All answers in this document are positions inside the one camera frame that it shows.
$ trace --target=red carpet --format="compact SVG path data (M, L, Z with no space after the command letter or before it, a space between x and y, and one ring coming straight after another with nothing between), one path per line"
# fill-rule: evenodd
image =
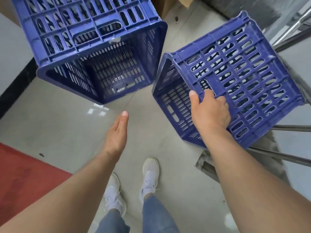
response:
M0 226L71 175L0 143Z

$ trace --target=blue jeans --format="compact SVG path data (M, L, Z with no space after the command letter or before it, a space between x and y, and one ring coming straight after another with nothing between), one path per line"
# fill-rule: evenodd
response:
M100 221L96 233L129 233L127 226L118 210L110 210ZM144 201L142 208L143 233L179 233L172 216L163 204L154 196Z

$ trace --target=blue plastic crate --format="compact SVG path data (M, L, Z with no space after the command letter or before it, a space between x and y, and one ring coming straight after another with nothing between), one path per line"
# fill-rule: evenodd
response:
M150 0L12 0L45 81L98 104L153 83L167 24Z
M204 89L225 96L228 131L249 147L304 98L257 24L242 11L238 17L174 53L165 53L153 96L185 141L206 147L192 123L189 91Z

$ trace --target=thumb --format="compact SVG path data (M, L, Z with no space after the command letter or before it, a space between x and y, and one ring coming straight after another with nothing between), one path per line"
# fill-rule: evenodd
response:
M193 109L196 109L199 106L200 100L199 100L199 96L197 95L195 91L190 91L189 97L191 101L191 111L192 111Z
M123 111L120 117L118 129L127 130L128 112Z

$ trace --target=plastic crate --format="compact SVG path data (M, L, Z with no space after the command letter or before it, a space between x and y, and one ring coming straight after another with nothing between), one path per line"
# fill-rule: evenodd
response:
M98 104L153 83L167 24L150 0L12 0L37 75Z
M192 123L189 91L225 96L228 131L249 147L304 98L257 24L238 17L174 53L165 53L153 96L181 138L206 147Z

